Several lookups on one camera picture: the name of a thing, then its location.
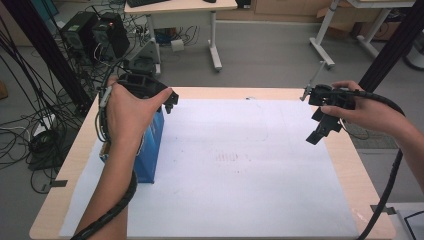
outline wooden table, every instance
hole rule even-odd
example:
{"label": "wooden table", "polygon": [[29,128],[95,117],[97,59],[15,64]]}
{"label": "wooden table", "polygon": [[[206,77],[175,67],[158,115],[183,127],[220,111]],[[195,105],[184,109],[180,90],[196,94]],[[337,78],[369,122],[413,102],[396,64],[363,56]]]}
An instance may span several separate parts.
{"label": "wooden table", "polygon": [[[392,8],[397,7],[411,7],[414,4],[414,0],[347,0],[350,4],[352,4],[356,8],[382,8],[381,13],[374,21],[371,29],[364,36],[357,36],[360,44],[368,50],[374,57],[378,55],[378,51],[371,45],[371,40],[374,35],[377,33],[381,24],[387,18]],[[321,46],[322,40],[324,39],[324,35],[327,32],[328,26],[331,23],[331,19],[333,18],[334,13],[337,10],[337,6],[340,0],[334,0],[331,3],[331,6],[328,8],[327,14],[321,24],[321,28],[317,34],[317,36],[309,38],[312,46],[316,49],[316,51],[321,55],[324,61],[327,64],[328,68],[332,68],[335,66],[335,62],[331,59],[331,57],[327,54],[324,48]]]}
{"label": "wooden table", "polygon": [[[216,3],[208,3],[202,0],[171,0],[151,5],[130,8],[125,6],[125,12],[129,14],[145,14],[150,36],[154,39],[154,29],[189,26],[211,26],[209,50],[212,55],[214,67],[221,71],[222,64],[215,44],[216,11],[231,10],[237,8],[234,0],[217,0]],[[156,74],[160,74],[160,65],[156,65]]]}
{"label": "wooden table", "polygon": [[[173,89],[180,95],[181,99],[245,99],[254,97],[255,99],[294,100],[299,99],[303,94],[303,89],[183,87]],[[97,104],[93,104],[56,178],[56,181],[67,181],[66,187],[51,189],[30,230],[31,238],[60,239],[59,232],[69,208],[73,191],[97,138],[94,128],[97,109]],[[349,136],[343,131],[340,133],[332,132],[324,141],[358,231],[362,232],[372,215],[370,205],[377,204],[379,197]],[[368,239],[393,239],[395,234],[392,222],[387,214],[383,213]]]}

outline desk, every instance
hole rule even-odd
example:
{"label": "desk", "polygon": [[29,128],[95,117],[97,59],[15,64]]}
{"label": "desk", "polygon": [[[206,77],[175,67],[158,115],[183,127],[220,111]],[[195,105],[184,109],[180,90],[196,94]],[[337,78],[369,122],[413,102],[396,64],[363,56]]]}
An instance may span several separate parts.
{"label": "desk", "polygon": [[[370,31],[367,33],[367,36],[357,36],[359,43],[365,47],[374,57],[378,55],[378,51],[370,44],[372,38],[375,33],[378,31],[381,24],[386,19],[387,15],[389,15],[391,8],[396,7],[411,7],[415,1],[413,0],[347,0],[350,4],[352,4],[356,8],[383,8],[380,15],[374,21]],[[322,48],[321,42],[324,38],[325,32],[327,32],[328,26],[331,23],[331,19],[337,9],[340,0],[334,0],[325,15],[325,18],[322,22],[321,28],[317,34],[316,38],[310,38],[310,42],[312,46],[317,50],[319,55],[324,59],[327,63],[328,68],[332,68],[335,63],[331,59],[331,57],[327,54],[327,52]]]}
{"label": "desk", "polygon": [[[172,0],[135,8],[130,8],[126,4],[125,12],[129,14],[146,14],[148,28],[152,38],[155,38],[154,29],[210,25],[211,37],[209,40],[209,50],[215,69],[220,71],[222,64],[215,44],[216,11],[235,8],[237,8],[237,3],[234,0],[218,0],[216,3],[208,3],[202,0]],[[160,74],[160,65],[156,66],[156,73]]]}
{"label": "desk", "polygon": [[[299,99],[303,89],[260,88],[173,88],[181,99]],[[84,124],[60,170],[56,181],[67,180],[66,187],[52,188],[31,230],[33,239],[59,239],[72,193],[96,141],[94,119],[97,105],[90,109]],[[331,133],[324,139],[344,190],[352,216],[362,232],[372,215],[370,205],[378,203],[378,195],[364,166],[345,132]],[[368,239],[393,239],[394,227],[386,214],[382,214]]]}

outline human hand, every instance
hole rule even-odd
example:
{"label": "human hand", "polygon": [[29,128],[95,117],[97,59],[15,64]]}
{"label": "human hand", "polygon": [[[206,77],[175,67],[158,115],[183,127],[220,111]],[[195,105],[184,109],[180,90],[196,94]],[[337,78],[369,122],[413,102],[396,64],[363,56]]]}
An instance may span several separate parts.
{"label": "human hand", "polygon": [[117,76],[112,76],[108,80],[108,85],[112,85],[107,104],[111,141],[113,145],[124,144],[126,147],[135,143],[138,148],[153,115],[171,95],[172,89],[167,88],[149,99],[139,99],[122,85],[115,84],[117,80]]}
{"label": "human hand", "polygon": [[[354,81],[336,82],[332,86],[334,88],[348,88],[351,91],[363,91]],[[354,110],[336,106],[322,106],[321,111],[325,114],[345,119],[349,123],[357,124],[363,128],[384,132],[395,137],[401,131],[402,123],[408,122],[402,114],[383,103],[361,97],[355,97],[354,100]]]}

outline power strip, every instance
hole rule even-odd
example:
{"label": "power strip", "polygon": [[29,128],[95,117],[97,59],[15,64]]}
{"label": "power strip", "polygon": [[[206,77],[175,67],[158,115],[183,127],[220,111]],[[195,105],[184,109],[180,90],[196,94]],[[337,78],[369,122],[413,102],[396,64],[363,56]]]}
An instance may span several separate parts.
{"label": "power strip", "polygon": [[51,123],[53,123],[55,117],[56,116],[54,114],[51,114],[50,116],[43,117],[43,121],[40,121],[40,124],[38,125],[37,129],[35,129],[35,132],[34,132],[34,135],[33,136],[35,137],[39,133],[44,132],[44,131],[50,129]]}

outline white sheet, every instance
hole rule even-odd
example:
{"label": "white sheet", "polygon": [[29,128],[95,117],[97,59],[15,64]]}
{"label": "white sheet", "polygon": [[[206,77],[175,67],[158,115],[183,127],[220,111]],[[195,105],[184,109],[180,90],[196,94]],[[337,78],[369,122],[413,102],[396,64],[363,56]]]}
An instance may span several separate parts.
{"label": "white sheet", "polygon": [[[354,238],[326,147],[300,101],[184,100],[165,114],[154,184],[139,184],[128,237]],[[97,142],[61,236],[72,236],[103,163]]]}

